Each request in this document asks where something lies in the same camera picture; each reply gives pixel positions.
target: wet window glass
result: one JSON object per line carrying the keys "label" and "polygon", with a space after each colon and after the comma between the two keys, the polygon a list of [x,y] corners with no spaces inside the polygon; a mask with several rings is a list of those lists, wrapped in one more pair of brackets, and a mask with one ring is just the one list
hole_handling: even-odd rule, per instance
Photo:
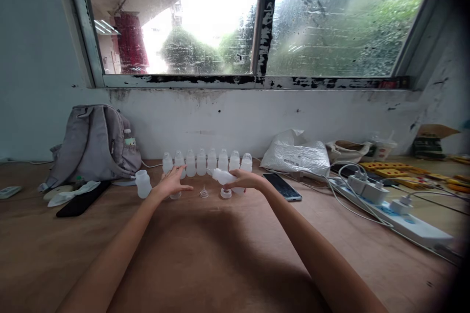
{"label": "wet window glass", "polygon": [[248,74],[257,0],[91,0],[106,74]]}
{"label": "wet window glass", "polygon": [[389,77],[423,0],[276,0],[267,75]]}

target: window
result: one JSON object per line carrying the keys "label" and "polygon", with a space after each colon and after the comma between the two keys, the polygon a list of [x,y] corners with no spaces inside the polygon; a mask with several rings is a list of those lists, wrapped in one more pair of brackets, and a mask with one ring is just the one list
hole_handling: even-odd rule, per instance
{"label": "window", "polygon": [[74,0],[97,87],[271,89],[409,88],[424,1]]}

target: forearm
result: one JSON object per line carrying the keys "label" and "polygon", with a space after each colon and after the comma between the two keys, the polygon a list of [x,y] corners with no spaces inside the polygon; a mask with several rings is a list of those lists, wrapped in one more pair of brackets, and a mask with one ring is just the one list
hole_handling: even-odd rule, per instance
{"label": "forearm", "polygon": [[269,182],[262,181],[259,190],[334,312],[387,312],[341,254]]}
{"label": "forearm", "polygon": [[142,203],[73,286],[58,312],[106,312],[161,199],[163,197],[147,198]]}

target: plug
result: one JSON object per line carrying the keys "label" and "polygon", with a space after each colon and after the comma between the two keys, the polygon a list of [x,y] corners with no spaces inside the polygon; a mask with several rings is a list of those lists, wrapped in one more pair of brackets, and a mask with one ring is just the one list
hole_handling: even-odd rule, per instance
{"label": "plug", "polygon": [[389,193],[390,191],[383,187],[382,182],[367,183],[364,187],[364,192],[362,192],[362,196],[370,200],[373,204],[381,205]]}
{"label": "plug", "polygon": [[348,186],[357,194],[362,195],[367,184],[367,175],[357,170],[354,175],[348,177]]}
{"label": "plug", "polygon": [[393,210],[395,213],[400,215],[409,214],[412,208],[411,198],[406,196],[402,196],[400,200],[393,200],[390,203],[390,210]]}

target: fluorescent light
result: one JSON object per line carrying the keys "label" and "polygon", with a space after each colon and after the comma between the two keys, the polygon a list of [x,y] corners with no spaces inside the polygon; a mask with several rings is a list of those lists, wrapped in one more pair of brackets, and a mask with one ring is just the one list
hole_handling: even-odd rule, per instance
{"label": "fluorescent light", "polygon": [[109,23],[107,23],[105,20],[101,20],[101,22],[103,22],[105,25],[107,25],[108,27],[110,27],[112,30],[115,31],[114,27],[111,26]]}
{"label": "fluorescent light", "polygon": [[106,29],[108,32],[111,33],[111,31],[109,29],[107,29],[105,26],[103,26],[100,22],[98,22],[97,20],[94,21],[96,24],[98,24],[99,26],[103,27],[104,29]]}

